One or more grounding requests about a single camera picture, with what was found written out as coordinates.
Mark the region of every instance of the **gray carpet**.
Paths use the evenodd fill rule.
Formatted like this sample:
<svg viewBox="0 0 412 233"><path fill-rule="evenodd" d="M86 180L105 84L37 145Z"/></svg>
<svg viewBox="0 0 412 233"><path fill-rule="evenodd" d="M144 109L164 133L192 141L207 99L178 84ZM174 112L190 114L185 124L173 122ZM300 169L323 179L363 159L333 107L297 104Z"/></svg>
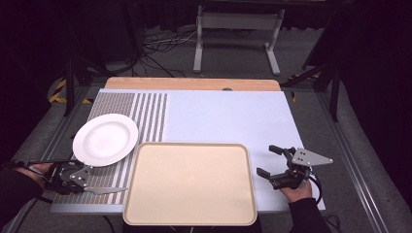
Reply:
<svg viewBox="0 0 412 233"><path fill-rule="evenodd" d="M281 31L275 46L275 55L281 69L281 76L271 73L263 44L270 38L268 32L255 31L249 36L240 37L228 32L211 32L204 38L202 72L192 72L195 43L187 41L168 52L156 52L151 57L168 69L180 70L187 77L194 78L233 78L233 79L275 79L279 83L290 75L301 74L301 66L321 34L321 30ZM108 66L117 69L124 64L114 63ZM168 77L162 70L140 64L134 71L141 77ZM131 76L131 71L121 74ZM103 87L104 79L96 79L88 91L87 97L93 98L98 88ZM285 92L292 115L299 130L305 148L334 160L332 165L316 167L324 188L326 210L324 215L337 215L341 220L342 232L378 232L368 217L359 197L359 191L353 183L345 166L339 142L319 101L319 94L308 89L296 91L293 102L289 92ZM68 125L66 133L61 135L58 153L55 158L64 158L71 154L71 136L86 122L91 104L82 104L74 120ZM15 158L33 157L40 159L49 154L48 146L54 132L63 119L64 104L53 103L52 108L39 123L30 137L16 154ZM380 211L387 231L412 232L411 213L385 172L373 148L364 136L357 118L353 113L345 88L341 85L338 105L339 127L342 129L351 152L356 159L361 173ZM61 216L50 214L50 205L38 202L34 205L19 232L110 232L110 227L101 216ZM116 232L121 232L121 216L109 216ZM289 232L292 221L289 213L261 214L260 220L264 233Z"/></svg>

